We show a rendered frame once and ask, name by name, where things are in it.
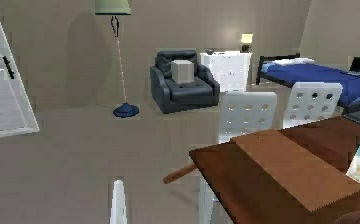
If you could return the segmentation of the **grey cardboard box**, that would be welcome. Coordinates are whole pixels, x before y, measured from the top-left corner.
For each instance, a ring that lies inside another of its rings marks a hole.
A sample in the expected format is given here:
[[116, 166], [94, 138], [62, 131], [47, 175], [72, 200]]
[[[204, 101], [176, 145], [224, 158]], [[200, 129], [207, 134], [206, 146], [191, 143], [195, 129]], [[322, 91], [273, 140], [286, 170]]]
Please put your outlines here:
[[172, 79], [178, 83], [194, 81], [194, 64], [188, 60], [174, 60], [171, 62]]

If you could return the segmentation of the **wooden baseball bat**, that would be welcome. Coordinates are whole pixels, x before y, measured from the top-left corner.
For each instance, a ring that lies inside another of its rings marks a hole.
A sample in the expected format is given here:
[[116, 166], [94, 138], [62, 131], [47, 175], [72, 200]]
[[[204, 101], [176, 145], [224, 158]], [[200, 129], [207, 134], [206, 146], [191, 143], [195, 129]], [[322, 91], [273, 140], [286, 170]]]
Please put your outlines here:
[[176, 180], [178, 180], [179, 178], [189, 174], [190, 172], [194, 171], [196, 169], [196, 165], [194, 163], [187, 165], [177, 171], [174, 171], [170, 174], [168, 174], [167, 176], [165, 176], [163, 178], [163, 183], [164, 184], [169, 184], [172, 183]]

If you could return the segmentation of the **white chest of drawers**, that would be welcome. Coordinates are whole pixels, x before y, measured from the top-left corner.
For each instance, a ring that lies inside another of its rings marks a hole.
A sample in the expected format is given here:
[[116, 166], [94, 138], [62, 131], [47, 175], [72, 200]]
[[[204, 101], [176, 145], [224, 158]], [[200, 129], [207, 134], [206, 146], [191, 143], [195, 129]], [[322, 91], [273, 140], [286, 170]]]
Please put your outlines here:
[[221, 92], [246, 91], [251, 53], [240, 51], [200, 54], [201, 64], [208, 67], [213, 78], [220, 84]]

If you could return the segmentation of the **white perforated chair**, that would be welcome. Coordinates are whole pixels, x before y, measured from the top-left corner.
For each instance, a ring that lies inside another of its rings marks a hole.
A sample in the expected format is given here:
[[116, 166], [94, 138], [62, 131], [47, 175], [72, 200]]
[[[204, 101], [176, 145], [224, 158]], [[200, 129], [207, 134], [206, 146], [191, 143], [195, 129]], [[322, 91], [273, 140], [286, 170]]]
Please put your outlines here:
[[330, 118], [342, 94], [340, 83], [296, 82], [290, 92], [283, 128]]
[[270, 129], [277, 105], [274, 92], [225, 92], [220, 99], [218, 143]]

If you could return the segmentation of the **green shade floor lamp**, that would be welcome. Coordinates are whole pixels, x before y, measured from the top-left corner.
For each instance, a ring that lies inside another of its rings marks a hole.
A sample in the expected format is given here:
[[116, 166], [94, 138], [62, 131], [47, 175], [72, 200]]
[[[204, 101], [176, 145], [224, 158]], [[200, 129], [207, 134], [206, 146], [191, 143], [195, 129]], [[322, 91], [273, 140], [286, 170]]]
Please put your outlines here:
[[134, 117], [139, 113], [139, 107], [127, 102], [124, 69], [119, 40], [120, 22], [118, 16], [129, 16], [132, 14], [128, 0], [95, 0], [95, 14], [100, 16], [108, 15], [110, 17], [110, 26], [116, 40], [118, 53], [119, 74], [122, 85], [123, 103], [113, 110], [113, 115], [117, 118]]

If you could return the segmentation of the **small yellow table lamp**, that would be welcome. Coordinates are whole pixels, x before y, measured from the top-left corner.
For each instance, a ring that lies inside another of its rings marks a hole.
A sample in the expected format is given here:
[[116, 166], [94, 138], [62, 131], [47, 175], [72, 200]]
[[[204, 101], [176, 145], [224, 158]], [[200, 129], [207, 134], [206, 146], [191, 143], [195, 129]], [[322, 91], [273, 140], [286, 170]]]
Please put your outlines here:
[[252, 33], [243, 33], [241, 35], [241, 43], [242, 43], [241, 51], [243, 53], [248, 53], [249, 52], [249, 48], [252, 45], [252, 41], [253, 41], [253, 34]]

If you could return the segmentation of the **white pointed object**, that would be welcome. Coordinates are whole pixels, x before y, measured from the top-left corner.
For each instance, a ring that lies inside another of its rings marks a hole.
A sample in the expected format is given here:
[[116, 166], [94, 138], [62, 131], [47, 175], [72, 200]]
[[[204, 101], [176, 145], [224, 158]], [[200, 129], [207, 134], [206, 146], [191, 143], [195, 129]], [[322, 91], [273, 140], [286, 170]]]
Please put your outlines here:
[[125, 189], [121, 180], [113, 182], [109, 223], [127, 224]]

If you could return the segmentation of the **brown wooden table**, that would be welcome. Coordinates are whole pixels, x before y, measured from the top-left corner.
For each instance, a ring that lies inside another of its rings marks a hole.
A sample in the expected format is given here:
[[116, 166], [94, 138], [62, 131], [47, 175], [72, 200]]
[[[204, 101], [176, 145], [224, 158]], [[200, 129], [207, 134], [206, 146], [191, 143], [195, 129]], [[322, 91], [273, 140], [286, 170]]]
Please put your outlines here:
[[[345, 175], [360, 145], [360, 125], [342, 117], [276, 131]], [[308, 211], [232, 140], [189, 155], [234, 224], [334, 224], [360, 211], [360, 192]]]

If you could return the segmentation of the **white pillow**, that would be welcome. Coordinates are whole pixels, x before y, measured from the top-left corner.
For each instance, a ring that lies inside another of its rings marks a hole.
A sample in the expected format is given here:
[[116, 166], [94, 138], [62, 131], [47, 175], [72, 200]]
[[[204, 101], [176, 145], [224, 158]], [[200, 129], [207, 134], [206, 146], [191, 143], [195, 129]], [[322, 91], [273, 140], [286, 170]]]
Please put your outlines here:
[[311, 58], [293, 58], [293, 59], [279, 59], [279, 60], [274, 60], [272, 61], [272, 63], [276, 64], [276, 65], [281, 65], [281, 66], [287, 66], [287, 65], [298, 65], [298, 64], [314, 64], [315, 60], [311, 59]]

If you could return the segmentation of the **light brown table runner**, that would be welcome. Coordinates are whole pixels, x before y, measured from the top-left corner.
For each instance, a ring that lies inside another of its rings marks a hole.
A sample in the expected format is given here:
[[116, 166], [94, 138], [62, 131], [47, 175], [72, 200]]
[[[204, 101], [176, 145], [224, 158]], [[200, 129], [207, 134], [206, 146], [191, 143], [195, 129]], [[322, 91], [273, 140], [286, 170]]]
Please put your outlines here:
[[232, 141], [310, 212], [360, 192], [360, 184], [279, 131]]

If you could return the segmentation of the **blue bed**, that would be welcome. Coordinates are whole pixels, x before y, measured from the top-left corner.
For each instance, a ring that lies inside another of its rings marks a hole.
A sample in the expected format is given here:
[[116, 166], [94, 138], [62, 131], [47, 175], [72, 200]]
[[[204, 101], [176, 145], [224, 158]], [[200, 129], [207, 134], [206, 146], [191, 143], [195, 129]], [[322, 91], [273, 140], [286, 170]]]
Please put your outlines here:
[[340, 83], [343, 87], [338, 105], [343, 108], [360, 105], [360, 72], [342, 71], [314, 63], [279, 65], [275, 60], [298, 59], [299, 53], [284, 56], [261, 56], [256, 84], [266, 79], [288, 88], [296, 82]]

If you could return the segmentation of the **white room door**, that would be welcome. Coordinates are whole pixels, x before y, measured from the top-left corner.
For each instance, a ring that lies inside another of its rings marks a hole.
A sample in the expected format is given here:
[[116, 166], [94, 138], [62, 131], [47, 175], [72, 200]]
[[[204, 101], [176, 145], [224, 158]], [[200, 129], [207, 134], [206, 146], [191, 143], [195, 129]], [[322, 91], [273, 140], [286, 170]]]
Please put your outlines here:
[[[3, 61], [10, 61], [11, 79]], [[0, 138], [35, 133], [39, 125], [0, 20]]]

